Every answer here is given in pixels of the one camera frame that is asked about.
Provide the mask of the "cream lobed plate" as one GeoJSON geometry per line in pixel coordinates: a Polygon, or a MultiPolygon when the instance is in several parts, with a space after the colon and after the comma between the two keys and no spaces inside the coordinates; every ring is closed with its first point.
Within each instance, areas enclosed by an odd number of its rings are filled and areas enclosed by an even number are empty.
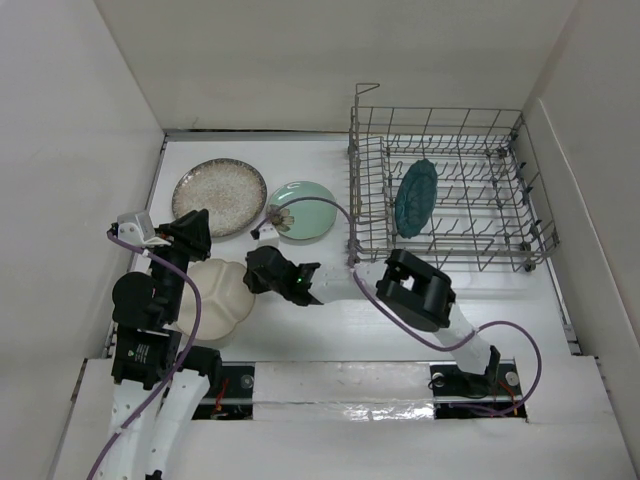
{"type": "Polygon", "coordinates": [[[195,339],[227,342],[254,307],[255,295],[243,281],[246,267],[238,262],[212,258],[191,264],[187,273],[198,287],[202,304],[195,339]]]}

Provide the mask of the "teal scalloped plate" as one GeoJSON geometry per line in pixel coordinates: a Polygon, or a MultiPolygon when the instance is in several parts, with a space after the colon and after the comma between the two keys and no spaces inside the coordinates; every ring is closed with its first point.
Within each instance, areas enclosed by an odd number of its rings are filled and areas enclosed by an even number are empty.
{"type": "Polygon", "coordinates": [[[427,158],[414,163],[403,177],[395,198],[394,220],[398,234],[411,239],[421,233],[436,206],[438,174],[427,158]]]}

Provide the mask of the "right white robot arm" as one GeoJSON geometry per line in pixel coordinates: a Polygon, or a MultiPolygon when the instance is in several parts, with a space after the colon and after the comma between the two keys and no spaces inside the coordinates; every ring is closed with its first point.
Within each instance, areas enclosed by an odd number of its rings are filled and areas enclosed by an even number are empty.
{"type": "Polygon", "coordinates": [[[295,264],[277,248],[261,246],[246,255],[246,267],[243,282],[254,294],[274,292],[300,307],[367,299],[408,333],[434,335],[438,342],[430,347],[453,356],[470,391],[484,393],[498,381],[500,353],[462,313],[451,278],[406,250],[375,263],[337,266],[295,264]]]}

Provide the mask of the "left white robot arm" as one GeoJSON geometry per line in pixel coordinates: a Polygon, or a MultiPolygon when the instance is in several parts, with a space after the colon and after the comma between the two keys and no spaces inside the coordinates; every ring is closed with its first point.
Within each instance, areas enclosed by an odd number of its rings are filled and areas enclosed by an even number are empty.
{"type": "Polygon", "coordinates": [[[202,298],[187,270],[210,256],[207,210],[192,210],[154,226],[146,211],[123,214],[108,239],[149,259],[147,272],[120,277],[112,290],[116,342],[109,438],[91,479],[167,479],[200,401],[222,387],[218,351],[194,344],[171,329],[183,292],[191,289],[195,314],[202,298]]]}

